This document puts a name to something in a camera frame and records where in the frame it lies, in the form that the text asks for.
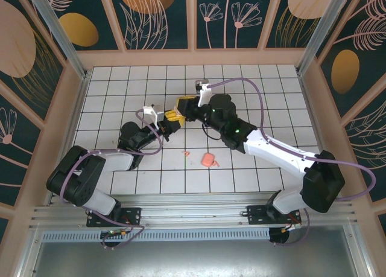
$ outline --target mounting plate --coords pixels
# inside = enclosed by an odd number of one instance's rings
[[[248,206],[247,211],[244,212],[243,216],[248,218],[249,224],[289,224],[293,220],[289,215],[280,215],[278,221],[273,221],[267,215],[267,209],[265,205],[261,206]],[[299,210],[290,213],[299,223],[302,222],[300,218]]]
[[[121,208],[121,218],[118,220],[118,222],[126,223],[126,218],[130,222],[130,224],[139,224],[141,220],[141,208]],[[87,214],[86,226],[89,228],[121,227],[116,224],[111,224],[105,220],[102,220],[93,212],[89,212]]]

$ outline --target pink object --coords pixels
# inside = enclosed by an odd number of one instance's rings
[[[201,164],[205,167],[211,167],[215,161],[215,156],[212,153],[205,153]]]

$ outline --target small orange object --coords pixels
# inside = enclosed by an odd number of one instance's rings
[[[201,164],[205,167],[211,167],[215,161],[215,156],[212,153],[205,153]]]

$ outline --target white tile floor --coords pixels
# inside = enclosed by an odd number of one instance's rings
[[[142,123],[134,112],[159,104],[170,110],[181,95],[195,94],[196,79],[211,83],[247,77],[264,93],[264,127],[267,134],[306,151],[319,152],[306,104],[292,65],[212,65],[97,67],[91,77],[75,144],[87,149],[116,148],[119,129],[127,121]],[[236,81],[213,89],[228,93],[240,118],[259,124],[256,91]],[[218,138],[212,129],[208,134]],[[146,150],[157,148],[154,141]],[[185,158],[183,152],[190,151]],[[201,159],[213,153],[220,167],[205,168]],[[162,152],[145,156],[135,171],[104,173],[98,188],[108,194],[183,194],[276,191],[299,183],[275,165],[231,151],[209,139],[200,123],[186,123],[164,142]]]

